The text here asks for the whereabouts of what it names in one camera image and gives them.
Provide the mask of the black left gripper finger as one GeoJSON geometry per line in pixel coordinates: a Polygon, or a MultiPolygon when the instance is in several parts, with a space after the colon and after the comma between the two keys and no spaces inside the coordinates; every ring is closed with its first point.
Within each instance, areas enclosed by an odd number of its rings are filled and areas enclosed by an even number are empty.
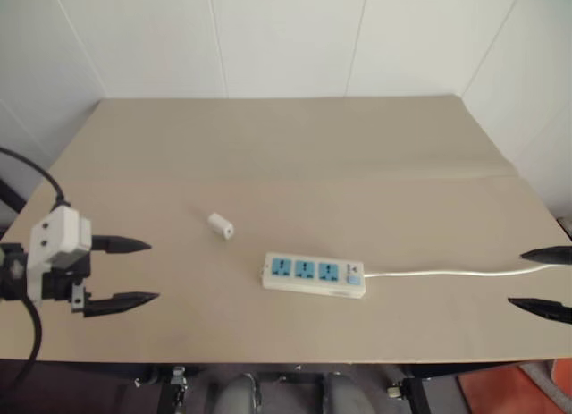
{"type": "Polygon", "coordinates": [[[152,249],[152,246],[144,241],[122,236],[93,235],[91,249],[93,251],[103,251],[107,254],[129,254],[152,249]]]}
{"type": "Polygon", "coordinates": [[[147,304],[159,296],[159,293],[142,291],[117,293],[106,300],[87,300],[82,312],[84,317],[119,314],[147,304]]]}

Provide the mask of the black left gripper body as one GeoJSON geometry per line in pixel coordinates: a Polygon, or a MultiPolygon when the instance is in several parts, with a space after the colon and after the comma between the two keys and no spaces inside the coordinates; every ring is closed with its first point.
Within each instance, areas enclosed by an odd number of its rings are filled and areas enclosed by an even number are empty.
{"type": "Polygon", "coordinates": [[[90,294],[85,280],[90,274],[89,253],[65,269],[52,267],[42,277],[42,300],[67,301],[73,313],[87,315],[90,294]]]}

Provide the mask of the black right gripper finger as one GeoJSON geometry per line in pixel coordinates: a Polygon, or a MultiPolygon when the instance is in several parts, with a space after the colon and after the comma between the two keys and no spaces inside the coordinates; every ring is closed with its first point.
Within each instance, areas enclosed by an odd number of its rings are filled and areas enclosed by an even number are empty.
{"type": "Polygon", "coordinates": [[[538,317],[560,323],[572,323],[571,307],[552,300],[536,298],[508,298],[512,305],[538,317]]]}
{"type": "Polygon", "coordinates": [[[571,266],[572,246],[552,246],[541,249],[532,249],[522,253],[524,260],[548,266],[571,266]]]}

